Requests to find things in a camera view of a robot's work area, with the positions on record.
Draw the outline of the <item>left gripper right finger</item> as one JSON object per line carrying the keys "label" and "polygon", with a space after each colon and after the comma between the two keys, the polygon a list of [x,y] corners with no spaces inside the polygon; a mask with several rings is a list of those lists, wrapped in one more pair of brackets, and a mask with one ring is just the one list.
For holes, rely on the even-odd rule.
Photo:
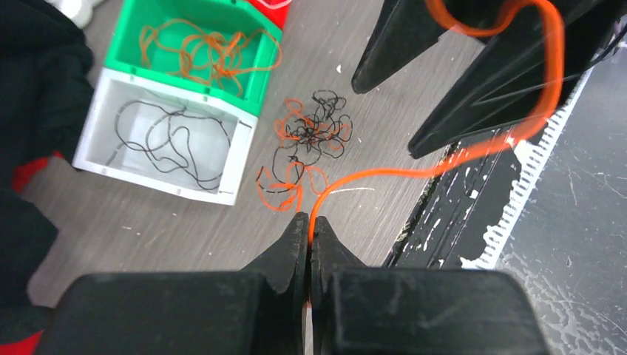
{"label": "left gripper right finger", "polygon": [[366,266],[313,217],[315,354],[548,354],[529,298],[499,271]]}

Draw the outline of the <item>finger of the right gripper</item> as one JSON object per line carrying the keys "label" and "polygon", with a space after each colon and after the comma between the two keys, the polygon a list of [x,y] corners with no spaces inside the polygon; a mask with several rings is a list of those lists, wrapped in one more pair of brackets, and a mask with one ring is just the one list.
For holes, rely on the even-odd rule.
{"label": "finger of the right gripper", "polygon": [[[365,94],[438,43],[445,30],[431,17],[426,1],[384,1],[376,26],[351,79]],[[504,1],[444,1],[462,22],[486,29]]]}
{"label": "finger of the right gripper", "polygon": [[442,27],[487,44],[421,128],[413,158],[475,133],[507,133],[466,148],[459,160],[500,152],[532,137],[561,108],[585,71],[601,58],[624,1],[504,1],[486,29],[457,19],[444,1],[427,9]]}

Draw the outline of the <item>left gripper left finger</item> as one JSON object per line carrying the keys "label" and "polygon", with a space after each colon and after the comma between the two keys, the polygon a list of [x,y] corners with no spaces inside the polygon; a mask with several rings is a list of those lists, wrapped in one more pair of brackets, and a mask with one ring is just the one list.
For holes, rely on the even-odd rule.
{"label": "left gripper left finger", "polygon": [[306,213],[237,271],[100,273],[65,291],[38,354],[302,354]]}

